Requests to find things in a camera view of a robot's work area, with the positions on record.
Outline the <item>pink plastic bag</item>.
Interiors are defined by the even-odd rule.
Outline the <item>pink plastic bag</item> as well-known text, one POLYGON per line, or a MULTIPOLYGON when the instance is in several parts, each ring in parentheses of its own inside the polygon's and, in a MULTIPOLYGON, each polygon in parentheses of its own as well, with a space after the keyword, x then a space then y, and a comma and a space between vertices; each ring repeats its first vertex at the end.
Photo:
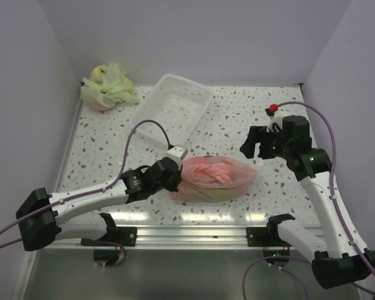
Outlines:
POLYGON ((248 193, 259 172, 226 156, 195 156, 182 162, 181 183, 171 199, 189 203, 230 201, 248 193))

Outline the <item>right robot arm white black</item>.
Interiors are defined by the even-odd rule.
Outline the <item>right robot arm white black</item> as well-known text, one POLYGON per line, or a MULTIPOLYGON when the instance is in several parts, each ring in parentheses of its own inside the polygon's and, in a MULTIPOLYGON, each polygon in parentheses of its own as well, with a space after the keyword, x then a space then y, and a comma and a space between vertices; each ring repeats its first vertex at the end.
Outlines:
POLYGON ((250 246, 292 246, 309 262, 324 289, 366 279, 375 269, 375 251, 360 237, 344 207, 338 188, 329 182, 332 162, 323 149, 312 145, 304 116, 272 117, 269 126, 251 126, 240 148, 248 159, 282 158, 312 202, 324 234, 319 239, 290 214, 268 219, 263 232, 247 229, 250 246))

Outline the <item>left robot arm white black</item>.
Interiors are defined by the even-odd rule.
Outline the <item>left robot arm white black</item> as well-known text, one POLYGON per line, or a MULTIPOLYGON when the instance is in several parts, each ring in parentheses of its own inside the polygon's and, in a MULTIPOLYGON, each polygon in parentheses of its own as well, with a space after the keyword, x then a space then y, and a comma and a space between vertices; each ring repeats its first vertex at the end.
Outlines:
POLYGON ((35 189, 16 212, 24 250, 36 251, 55 240, 72 238, 97 239, 106 246, 113 244, 118 236, 115 227, 102 224, 96 229, 72 225, 70 220, 108 206, 146 200, 162 190, 176 192, 182 169, 181 159, 164 157, 152 166, 128 170, 114 182, 52 194, 43 187, 35 189))

